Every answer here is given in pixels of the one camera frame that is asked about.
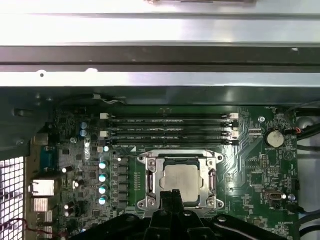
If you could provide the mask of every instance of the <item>metal frame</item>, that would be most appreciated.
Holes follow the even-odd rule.
[[[203,186],[199,190],[199,203],[196,209],[219,210],[224,207],[224,202],[217,199],[216,195],[217,164],[224,161],[224,156],[217,152],[201,149],[171,149],[152,150],[137,157],[137,161],[145,165],[146,171],[146,195],[145,199],[138,202],[139,209],[144,211],[159,209],[159,199],[162,191],[160,180],[165,177],[165,161],[174,159],[195,159],[199,163],[199,176],[203,180]]]
[[[0,46],[0,72],[318,73],[317,47]]]

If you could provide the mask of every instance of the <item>chip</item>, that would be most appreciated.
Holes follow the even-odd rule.
[[[165,167],[165,177],[160,180],[164,191],[179,189],[184,203],[198,200],[200,179],[196,165],[168,165]]]
[[[91,171],[91,172],[89,173],[89,177],[90,177],[91,179],[96,179],[96,178],[97,178],[97,173],[96,173],[95,171]]]
[[[98,136],[96,134],[91,135],[91,141],[97,141]]]
[[[100,217],[101,211],[100,211],[100,210],[93,210],[93,211],[92,211],[92,215],[93,215],[94,217]]]
[[[62,154],[63,155],[69,155],[70,154],[70,150],[69,149],[63,149],[62,150]]]

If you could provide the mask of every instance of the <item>integrated circuit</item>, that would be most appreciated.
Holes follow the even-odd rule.
[[[82,154],[77,154],[75,156],[75,159],[78,160],[78,161],[81,161],[82,160]]]
[[[90,177],[91,179],[96,179],[96,178],[97,178],[97,173],[96,173],[95,171],[91,171],[91,172],[89,173],[89,177]]]

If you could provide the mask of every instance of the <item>wire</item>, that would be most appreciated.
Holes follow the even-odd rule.
[[[44,230],[40,230],[40,229],[32,229],[28,226],[28,222],[26,219],[24,218],[15,218],[15,219],[11,219],[3,224],[0,224],[0,228],[7,228],[8,225],[11,222],[19,222],[22,221],[24,223],[24,228],[26,231],[30,231],[30,232],[34,232],[34,233],[40,233],[40,234],[48,234],[48,235],[52,235],[52,237],[54,238],[62,238],[62,237],[67,237],[67,233],[66,232],[62,232],[59,234],[55,234],[53,232],[49,232],[49,231],[44,231]]]
[[[303,139],[308,139],[315,135],[318,135],[320,134],[320,123],[304,128],[301,130],[301,132],[302,133],[297,136],[298,141],[301,141]]]
[[[290,112],[292,112],[294,110],[301,109],[301,108],[304,108],[304,107],[309,107],[309,106],[312,106],[312,105],[320,105],[320,100],[305,102],[305,103],[302,103],[302,104],[299,104],[299,105],[296,105],[296,106],[292,106],[284,114],[288,115]]]
[[[320,146],[297,146],[298,150],[308,151],[308,152],[320,152]]]
[[[312,232],[320,231],[320,225],[308,226],[300,231],[300,238]]]
[[[303,132],[299,127],[296,127],[295,130],[297,134],[301,134]]]
[[[96,93],[86,93],[86,94],[78,94],[78,95],[73,95],[70,97],[63,98],[55,103],[55,107],[60,107],[67,102],[83,101],[83,100],[100,100],[110,105],[116,104],[116,103],[126,104],[124,101],[117,100],[112,97],[102,96],[101,94],[96,94]]]

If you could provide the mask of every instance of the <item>perforated metal panel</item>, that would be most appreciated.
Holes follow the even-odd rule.
[[[0,239],[22,240],[24,218],[24,157],[0,161]]]

